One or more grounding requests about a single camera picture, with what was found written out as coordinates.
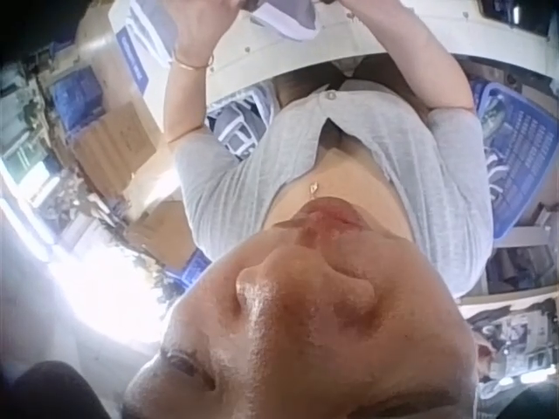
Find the wrist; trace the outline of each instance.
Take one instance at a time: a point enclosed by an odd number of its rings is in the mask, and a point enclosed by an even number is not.
[[[343,0],[342,4],[361,20],[392,19],[406,10],[400,0]]]
[[[178,41],[175,47],[176,59],[192,65],[193,67],[204,67],[208,65],[213,54],[214,46],[203,45],[201,43],[192,44],[191,42]]]

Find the box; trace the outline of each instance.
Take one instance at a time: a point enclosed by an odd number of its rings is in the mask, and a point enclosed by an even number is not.
[[[146,250],[174,271],[182,271],[196,250],[181,201],[160,203],[130,225],[125,237],[136,249]]]
[[[155,147],[128,103],[83,130],[73,152],[93,186],[111,199],[121,196]]]

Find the gray t-shirt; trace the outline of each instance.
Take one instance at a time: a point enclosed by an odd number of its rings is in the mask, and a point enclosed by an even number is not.
[[[493,247],[480,121],[462,109],[437,109],[425,125],[408,103],[369,82],[292,103],[242,162],[213,135],[189,134],[176,168],[197,246],[216,260],[261,230],[281,187],[314,167],[328,119],[370,150],[452,295],[470,291]]]

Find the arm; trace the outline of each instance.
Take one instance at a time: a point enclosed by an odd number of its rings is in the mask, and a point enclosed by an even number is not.
[[[458,62],[400,0],[341,0],[395,61],[411,90],[431,109],[473,112],[472,91]]]
[[[229,30],[239,11],[239,0],[166,0],[178,29],[165,93],[164,133],[172,148],[187,141],[187,134],[204,128],[206,67],[219,39]]]

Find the gold bracelet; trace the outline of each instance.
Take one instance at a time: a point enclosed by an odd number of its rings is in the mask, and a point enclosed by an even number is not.
[[[204,66],[194,66],[194,65],[188,65],[185,62],[181,61],[177,56],[176,56],[176,50],[173,50],[173,61],[175,61],[179,67],[183,68],[184,70],[188,70],[190,72],[195,72],[198,70],[205,70],[206,68],[209,68],[212,64],[213,64],[213,54],[211,54],[210,57],[210,62]]]

